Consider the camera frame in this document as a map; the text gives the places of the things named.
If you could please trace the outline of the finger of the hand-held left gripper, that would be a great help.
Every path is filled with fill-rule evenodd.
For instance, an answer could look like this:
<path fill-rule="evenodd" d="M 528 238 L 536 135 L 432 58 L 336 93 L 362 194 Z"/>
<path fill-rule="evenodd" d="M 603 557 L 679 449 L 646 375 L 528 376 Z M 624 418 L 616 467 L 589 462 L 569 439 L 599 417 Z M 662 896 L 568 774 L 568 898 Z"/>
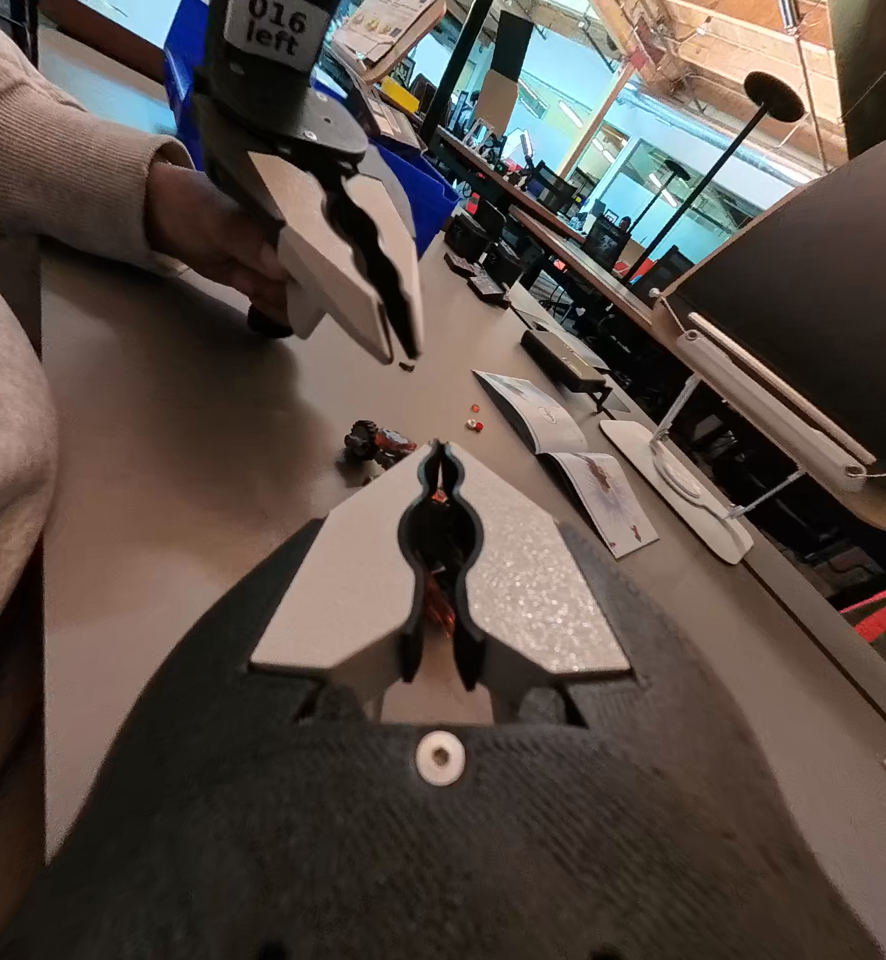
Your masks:
<path fill-rule="evenodd" d="M 367 174 L 342 179 L 338 226 L 361 276 L 368 306 L 353 319 L 357 341 L 379 361 L 418 360 L 424 350 L 424 308 L 415 241 L 383 182 Z"/>
<path fill-rule="evenodd" d="M 351 244 L 327 219 L 327 193 L 316 177 L 277 155 L 250 151 L 250 162 L 281 213 L 277 254 L 288 274 L 287 317 L 307 340 L 330 318 L 383 365 L 393 359 L 381 299 L 359 270 Z"/>

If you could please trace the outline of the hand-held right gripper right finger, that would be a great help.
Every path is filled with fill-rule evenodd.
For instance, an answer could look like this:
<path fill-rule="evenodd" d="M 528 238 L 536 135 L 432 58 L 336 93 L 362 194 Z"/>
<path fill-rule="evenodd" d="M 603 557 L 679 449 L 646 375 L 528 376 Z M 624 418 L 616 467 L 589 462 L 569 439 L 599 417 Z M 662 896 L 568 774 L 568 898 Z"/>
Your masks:
<path fill-rule="evenodd" d="M 517 709 L 533 689 L 629 677 L 555 518 L 455 443 L 443 444 L 443 482 L 468 538 L 453 589 L 464 687 Z"/>

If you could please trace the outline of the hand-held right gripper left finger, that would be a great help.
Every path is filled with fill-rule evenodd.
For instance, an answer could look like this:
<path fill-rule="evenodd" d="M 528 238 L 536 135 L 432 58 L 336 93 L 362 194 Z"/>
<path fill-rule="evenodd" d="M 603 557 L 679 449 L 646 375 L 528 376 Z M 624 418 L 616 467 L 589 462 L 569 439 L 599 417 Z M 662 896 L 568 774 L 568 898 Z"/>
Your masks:
<path fill-rule="evenodd" d="M 370 702 L 412 682 L 425 648 L 426 574 L 408 541 L 433 489 L 433 440 L 332 509 L 250 656 L 260 672 L 317 680 Z"/>

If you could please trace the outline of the lego motorcycle model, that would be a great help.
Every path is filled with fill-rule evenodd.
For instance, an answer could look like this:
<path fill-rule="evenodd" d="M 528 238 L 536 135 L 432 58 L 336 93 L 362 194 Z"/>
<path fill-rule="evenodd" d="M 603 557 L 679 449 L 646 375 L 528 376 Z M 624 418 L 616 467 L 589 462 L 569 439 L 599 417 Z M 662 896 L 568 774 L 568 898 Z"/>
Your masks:
<path fill-rule="evenodd" d="M 398 432 L 379 427 L 371 420 L 359 419 L 344 437 L 343 458 L 349 465 L 372 462 L 388 470 L 416 449 L 416 443 Z M 430 501 L 430 506 L 418 511 L 417 531 L 411 543 L 425 571 L 424 618 L 453 640 L 456 574 L 465 559 L 465 551 L 457 541 L 455 515 L 441 482 Z"/>

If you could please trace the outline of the lego instruction booklet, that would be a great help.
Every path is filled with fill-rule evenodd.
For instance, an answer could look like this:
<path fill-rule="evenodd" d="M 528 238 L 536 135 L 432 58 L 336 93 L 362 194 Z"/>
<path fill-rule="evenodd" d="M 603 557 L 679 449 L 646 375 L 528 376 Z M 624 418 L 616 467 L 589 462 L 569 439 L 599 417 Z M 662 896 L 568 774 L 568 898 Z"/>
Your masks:
<path fill-rule="evenodd" d="M 569 412 L 530 381 L 474 369 L 473 375 L 553 479 L 569 494 L 615 559 L 659 535 L 617 458 L 590 450 Z"/>

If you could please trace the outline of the person's left forearm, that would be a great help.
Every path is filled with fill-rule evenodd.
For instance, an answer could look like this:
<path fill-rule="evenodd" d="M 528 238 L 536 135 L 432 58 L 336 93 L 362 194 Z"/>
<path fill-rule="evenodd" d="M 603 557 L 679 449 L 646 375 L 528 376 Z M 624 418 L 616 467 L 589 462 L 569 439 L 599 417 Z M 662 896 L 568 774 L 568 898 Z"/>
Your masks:
<path fill-rule="evenodd" d="M 146 235 L 154 162 L 193 168 L 177 139 L 86 111 L 0 29 L 0 237 L 44 236 L 141 269 L 178 270 Z"/>

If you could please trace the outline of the person's left hand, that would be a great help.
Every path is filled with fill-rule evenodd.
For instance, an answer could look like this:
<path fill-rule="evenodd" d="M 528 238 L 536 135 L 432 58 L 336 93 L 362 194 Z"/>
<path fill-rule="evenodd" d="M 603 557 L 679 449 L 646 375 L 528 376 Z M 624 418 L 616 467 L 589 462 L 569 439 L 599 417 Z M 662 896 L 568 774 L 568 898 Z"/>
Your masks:
<path fill-rule="evenodd" d="M 288 325 L 289 275 L 277 252 L 278 233 L 205 174 L 155 159 L 146 182 L 145 230 L 155 253 L 243 294 L 257 312 Z"/>

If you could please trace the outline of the blue plastic bin white tag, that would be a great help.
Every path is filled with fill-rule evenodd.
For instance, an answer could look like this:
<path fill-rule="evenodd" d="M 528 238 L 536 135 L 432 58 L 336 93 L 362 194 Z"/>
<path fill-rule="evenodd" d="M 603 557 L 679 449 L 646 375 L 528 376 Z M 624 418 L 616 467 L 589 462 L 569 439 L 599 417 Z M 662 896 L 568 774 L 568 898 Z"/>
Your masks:
<path fill-rule="evenodd" d="M 208 17 L 207 2 L 180 2 L 162 47 L 163 84 L 176 122 L 176 137 L 198 170 L 204 168 L 204 157 L 191 100 L 194 70 L 204 56 Z M 459 196 L 419 148 L 382 135 L 370 137 L 369 143 L 361 170 L 384 182 L 422 257 L 444 229 Z"/>

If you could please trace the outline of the wooden desk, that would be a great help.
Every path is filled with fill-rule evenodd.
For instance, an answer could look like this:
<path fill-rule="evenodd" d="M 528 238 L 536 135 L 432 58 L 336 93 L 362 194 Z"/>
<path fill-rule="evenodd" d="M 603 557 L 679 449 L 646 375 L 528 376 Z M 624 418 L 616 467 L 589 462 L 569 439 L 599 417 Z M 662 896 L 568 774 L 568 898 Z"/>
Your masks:
<path fill-rule="evenodd" d="M 645 330 L 652 330 L 652 309 L 621 284 L 609 271 L 598 265 L 580 246 L 574 245 L 543 222 L 511 204 L 508 215 L 547 251 L 549 259 L 560 260 L 577 277 L 589 284 L 605 301 Z"/>
<path fill-rule="evenodd" d="M 519 187 L 509 184 L 508 180 L 497 174 L 497 171 L 479 154 L 444 129 L 438 128 L 435 131 L 429 142 L 429 150 L 450 173 L 459 176 L 461 181 L 467 182 L 472 188 L 472 193 L 477 193 L 491 202 L 500 212 L 508 213 L 512 207 L 519 208 L 555 234 L 566 237 L 578 245 L 583 243 L 582 234 L 572 229 L 560 217 L 549 212 Z"/>

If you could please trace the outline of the dark cardboard box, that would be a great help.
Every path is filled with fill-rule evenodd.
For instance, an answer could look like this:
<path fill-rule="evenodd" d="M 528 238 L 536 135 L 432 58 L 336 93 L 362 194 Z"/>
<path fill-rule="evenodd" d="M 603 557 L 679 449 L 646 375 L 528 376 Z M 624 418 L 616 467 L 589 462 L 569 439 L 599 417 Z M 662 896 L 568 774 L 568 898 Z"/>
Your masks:
<path fill-rule="evenodd" d="M 348 108 L 370 138 L 392 141 L 419 154 L 425 152 L 409 114 L 385 100 L 378 89 L 366 85 L 356 88 L 348 96 Z"/>

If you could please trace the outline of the white metal stand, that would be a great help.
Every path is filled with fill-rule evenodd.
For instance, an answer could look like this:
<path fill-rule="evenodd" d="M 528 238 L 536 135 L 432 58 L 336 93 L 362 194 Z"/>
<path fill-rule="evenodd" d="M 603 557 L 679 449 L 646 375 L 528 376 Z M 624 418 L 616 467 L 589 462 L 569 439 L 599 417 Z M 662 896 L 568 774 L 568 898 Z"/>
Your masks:
<path fill-rule="evenodd" d="M 599 428 L 706 546 L 725 563 L 740 563 L 753 547 L 740 519 L 804 476 L 849 512 L 886 532 L 885 496 L 879 489 L 886 470 L 872 469 L 874 455 L 700 314 L 691 312 L 683 322 L 668 292 L 657 288 L 650 292 L 654 302 L 643 328 L 689 368 L 689 378 L 651 430 L 616 421 L 601 422 Z M 745 506 L 723 505 L 697 477 L 697 470 L 671 450 L 670 428 L 701 385 L 712 389 L 793 464 L 785 480 Z"/>

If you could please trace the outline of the black charger box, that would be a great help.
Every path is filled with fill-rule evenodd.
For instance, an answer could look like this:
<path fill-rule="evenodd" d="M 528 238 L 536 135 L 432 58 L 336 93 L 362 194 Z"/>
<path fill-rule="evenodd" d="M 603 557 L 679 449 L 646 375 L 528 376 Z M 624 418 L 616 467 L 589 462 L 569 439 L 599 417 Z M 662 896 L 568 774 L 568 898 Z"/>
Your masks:
<path fill-rule="evenodd" d="M 521 347 L 536 366 L 554 383 L 574 394 L 606 394 L 611 387 L 603 371 L 584 361 L 556 334 L 524 330 Z"/>

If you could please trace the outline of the long black pole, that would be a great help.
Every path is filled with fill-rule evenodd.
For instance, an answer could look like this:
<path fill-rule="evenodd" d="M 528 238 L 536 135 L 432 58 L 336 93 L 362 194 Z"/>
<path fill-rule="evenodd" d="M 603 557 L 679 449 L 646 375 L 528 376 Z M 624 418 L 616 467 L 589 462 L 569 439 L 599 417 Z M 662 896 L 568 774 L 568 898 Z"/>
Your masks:
<path fill-rule="evenodd" d="M 449 108 L 450 96 L 467 63 L 471 49 L 476 42 L 485 20 L 491 11 L 493 1 L 473 1 L 463 22 L 458 39 L 449 57 L 448 64 L 425 111 L 421 127 L 421 139 L 430 147 L 438 127 Z"/>

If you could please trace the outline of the black pole round base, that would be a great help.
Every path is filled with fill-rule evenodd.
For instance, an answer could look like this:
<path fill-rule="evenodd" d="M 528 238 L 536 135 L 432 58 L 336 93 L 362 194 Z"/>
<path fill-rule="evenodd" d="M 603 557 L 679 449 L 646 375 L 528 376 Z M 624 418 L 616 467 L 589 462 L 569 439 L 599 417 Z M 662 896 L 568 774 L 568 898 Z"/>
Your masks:
<path fill-rule="evenodd" d="M 652 185 L 655 188 L 653 196 L 646 203 L 646 205 L 643 207 L 640 213 L 636 216 L 636 218 L 630 223 L 628 228 L 628 232 L 630 235 L 632 235 L 635 228 L 643 220 L 643 218 L 646 216 L 649 210 L 652 209 L 653 205 L 660 198 L 663 198 L 664 195 L 668 196 L 667 202 L 672 208 L 675 209 L 677 207 L 676 200 L 671 194 L 671 192 L 669 192 L 668 188 L 676 180 L 680 180 L 684 183 L 688 183 L 690 181 L 690 174 L 687 168 L 685 168 L 682 164 L 680 164 L 673 158 L 668 158 L 664 163 L 664 174 L 660 174 L 660 175 L 651 174 L 649 176 L 649 180 L 651 181 Z"/>
<path fill-rule="evenodd" d="M 697 199 L 713 182 L 716 175 L 766 116 L 783 124 L 794 124 L 804 116 L 804 105 L 801 98 L 780 78 L 759 70 L 751 71 L 744 78 L 742 86 L 746 97 L 756 106 L 754 114 L 713 162 L 710 169 L 701 176 L 697 185 L 690 190 L 689 195 L 680 203 L 677 210 L 669 217 L 637 259 L 628 267 L 621 280 L 624 286 L 631 284 L 646 259 L 672 232 L 677 223 L 682 220 Z"/>

